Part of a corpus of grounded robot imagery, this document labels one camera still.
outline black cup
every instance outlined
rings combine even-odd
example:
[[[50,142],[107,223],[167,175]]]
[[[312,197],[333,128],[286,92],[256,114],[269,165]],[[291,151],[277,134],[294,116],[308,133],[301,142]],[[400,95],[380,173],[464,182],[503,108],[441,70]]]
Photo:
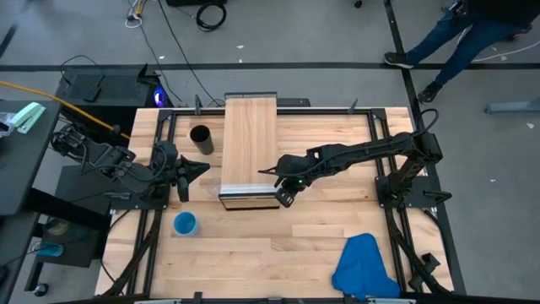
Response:
[[[199,151],[204,155],[211,155],[213,152],[212,136],[210,135],[210,129],[206,126],[196,126],[191,132],[189,137],[193,143],[197,146]]]

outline shoe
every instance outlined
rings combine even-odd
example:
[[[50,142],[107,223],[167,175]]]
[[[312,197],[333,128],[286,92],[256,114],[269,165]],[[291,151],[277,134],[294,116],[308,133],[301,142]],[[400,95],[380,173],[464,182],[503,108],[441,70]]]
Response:
[[[405,54],[388,52],[385,54],[385,62],[386,64],[398,66],[400,68],[413,68],[413,65],[407,61],[407,55]]]
[[[430,105],[442,89],[442,85],[432,82],[429,84],[422,93],[418,94],[418,102],[424,105]]]

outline person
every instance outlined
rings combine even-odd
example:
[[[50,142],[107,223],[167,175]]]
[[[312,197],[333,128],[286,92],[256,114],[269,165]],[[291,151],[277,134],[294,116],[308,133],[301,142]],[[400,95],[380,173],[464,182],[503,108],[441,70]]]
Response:
[[[439,75],[420,94],[418,101],[427,105],[435,100],[442,87],[456,77],[486,47],[531,25],[540,14],[540,0],[460,0],[428,35],[405,54],[388,52],[385,62],[401,68],[413,68],[446,42],[469,26],[456,50]]]

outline light blue object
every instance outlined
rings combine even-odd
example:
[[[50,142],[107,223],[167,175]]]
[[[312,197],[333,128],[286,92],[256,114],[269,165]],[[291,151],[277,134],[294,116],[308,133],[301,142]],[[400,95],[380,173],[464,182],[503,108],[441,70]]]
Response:
[[[35,254],[43,257],[59,257],[64,252],[64,246],[52,242],[35,242],[30,248]]]
[[[181,212],[175,217],[173,226],[181,236],[196,236],[199,232],[199,225],[195,215],[187,211]]]
[[[44,106],[37,102],[32,102],[25,106],[23,110],[15,114],[15,116],[9,120],[9,124],[16,127],[19,133],[27,134],[44,111]]]

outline jeans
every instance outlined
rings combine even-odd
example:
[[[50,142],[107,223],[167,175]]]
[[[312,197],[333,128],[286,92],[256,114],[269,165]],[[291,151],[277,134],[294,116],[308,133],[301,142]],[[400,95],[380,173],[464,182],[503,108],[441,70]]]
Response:
[[[417,65],[472,25],[435,79],[439,85],[445,85],[456,77],[484,48],[503,40],[520,29],[519,26],[501,24],[474,12],[470,12],[467,17],[452,23],[453,15],[453,12],[447,12],[422,42],[407,53],[407,61],[412,65]]]

